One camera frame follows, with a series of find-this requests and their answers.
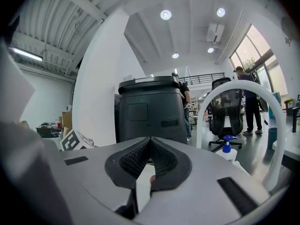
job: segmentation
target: blue spray nozzle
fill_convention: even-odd
[[[237,137],[235,136],[232,136],[232,135],[226,135],[223,137],[223,139],[227,142],[229,142],[230,140],[234,140],[234,139],[238,139]]]

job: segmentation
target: recessed light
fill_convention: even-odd
[[[174,53],[173,55],[172,55],[172,58],[178,58],[179,57],[179,54],[178,53]]]
[[[207,50],[208,53],[212,53],[213,51],[214,51],[214,48],[213,48],[213,47],[210,47],[210,48]]]
[[[164,10],[160,13],[160,17],[164,20],[169,20],[172,17],[172,13],[169,10]]]
[[[225,15],[225,9],[220,7],[220,8],[217,10],[217,15],[218,15],[219,17],[223,17],[223,16]]]
[[[38,60],[38,61],[43,61],[43,58],[42,58],[42,57],[36,56],[36,55],[34,55],[34,54],[32,54],[32,53],[23,51],[23,50],[18,49],[18,48],[12,48],[12,49],[13,49],[13,51],[14,51],[15,53],[24,55],[24,56],[26,56],[26,57],[29,57],[29,58],[32,58],[32,59],[35,59],[35,60]]]

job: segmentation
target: white cable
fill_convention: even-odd
[[[280,107],[279,102],[276,98],[263,86],[251,82],[251,81],[232,81],[226,82],[214,90],[205,98],[203,101],[200,111],[198,113],[198,129],[197,129],[197,147],[201,148],[202,143],[202,122],[203,116],[206,107],[209,105],[210,101],[216,97],[221,92],[225,92],[232,89],[244,89],[251,91],[259,96],[261,96],[271,107],[275,117],[277,124],[277,147],[274,154],[273,162],[270,166],[270,169],[266,176],[264,177],[262,184],[264,187],[271,191],[277,184],[279,170],[281,166],[282,157],[285,151],[285,119],[283,116],[282,109]]]

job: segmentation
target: office chair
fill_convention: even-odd
[[[212,82],[212,90],[223,83],[230,82],[229,77],[220,78]],[[243,130],[243,117],[240,114],[242,101],[242,90],[234,89],[220,93],[210,102],[210,109],[212,118],[210,119],[210,131],[219,137],[216,141],[210,141],[208,146],[212,143],[219,144],[216,148],[211,150],[215,152],[223,147],[226,141],[223,137],[226,135],[236,136]],[[225,117],[229,116],[231,127],[224,127]],[[230,142],[231,145],[238,145],[242,148],[240,142]]]

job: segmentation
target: white pillar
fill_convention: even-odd
[[[120,45],[129,15],[116,9],[92,39],[82,60],[74,90],[73,128],[95,145],[116,143],[114,86]]]

